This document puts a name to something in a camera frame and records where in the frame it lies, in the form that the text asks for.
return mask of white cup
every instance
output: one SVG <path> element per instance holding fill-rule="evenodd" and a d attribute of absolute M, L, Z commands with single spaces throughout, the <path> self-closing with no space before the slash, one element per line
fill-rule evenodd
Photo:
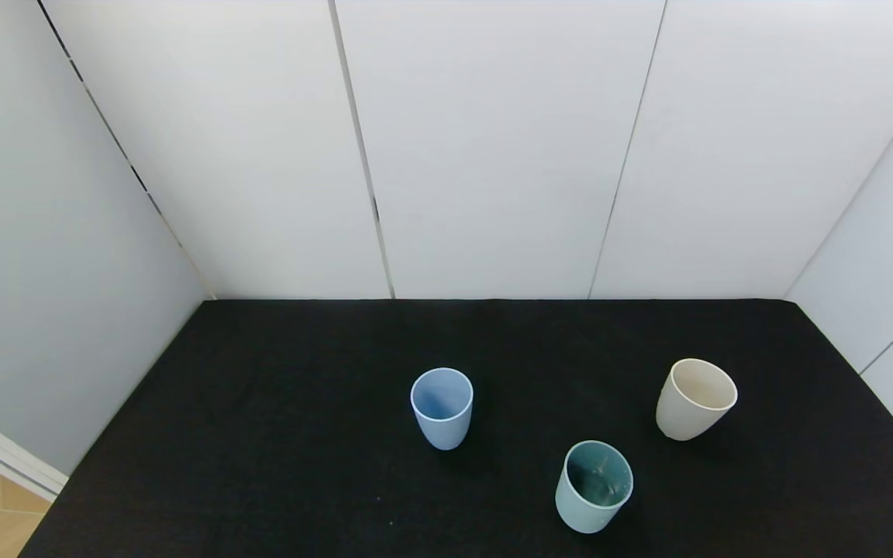
<path fill-rule="evenodd" d="M 415 379 L 412 412 L 422 434 L 438 450 L 452 450 L 464 441 L 471 426 L 474 386 L 459 370 L 433 368 Z"/>
<path fill-rule="evenodd" d="M 578 533 L 596 533 L 628 501 L 632 487 L 632 470 L 622 453 L 605 442 L 578 442 L 564 457 L 557 513 Z"/>
<path fill-rule="evenodd" d="M 691 440 L 736 404 L 736 384 L 722 368 L 698 358 L 671 367 L 657 402 L 657 426 L 667 438 Z"/>

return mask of light blue cup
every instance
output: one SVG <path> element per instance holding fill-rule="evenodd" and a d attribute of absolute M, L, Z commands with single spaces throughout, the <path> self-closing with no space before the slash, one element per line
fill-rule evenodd
<path fill-rule="evenodd" d="M 459 370 L 433 368 L 415 379 L 412 410 L 422 434 L 438 450 L 452 450 L 471 426 L 474 386 Z"/>
<path fill-rule="evenodd" d="M 571 447 L 557 481 L 557 512 L 579 533 L 596 533 L 632 495 L 632 469 L 622 453 L 588 440 Z"/>

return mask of blue cup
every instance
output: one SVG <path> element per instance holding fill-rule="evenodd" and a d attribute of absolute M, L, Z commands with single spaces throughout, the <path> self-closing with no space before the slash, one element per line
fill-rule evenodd
<path fill-rule="evenodd" d="M 474 386 L 459 370 L 433 368 L 412 384 L 409 394 L 422 434 L 438 450 L 452 450 L 471 426 Z"/>

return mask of beige cup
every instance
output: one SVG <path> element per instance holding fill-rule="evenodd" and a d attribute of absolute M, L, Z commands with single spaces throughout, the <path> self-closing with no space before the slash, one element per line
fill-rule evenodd
<path fill-rule="evenodd" d="M 667 438 L 691 440 L 733 408 L 736 396 L 736 384 L 722 368 L 683 358 L 671 367 L 660 390 L 657 426 Z"/>

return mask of table surface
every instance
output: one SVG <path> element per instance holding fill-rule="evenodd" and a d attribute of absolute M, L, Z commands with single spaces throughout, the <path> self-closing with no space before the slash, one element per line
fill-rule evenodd
<path fill-rule="evenodd" d="M 683 357 L 740 401 L 675 442 Z M 432 367 L 474 384 L 451 452 L 409 404 Z M 588 439 L 636 483 L 594 536 L 553 506 Z M 22 552 L 47 556 L 893 558 L 893 419 L 786 301 L 208 301 Z"/>

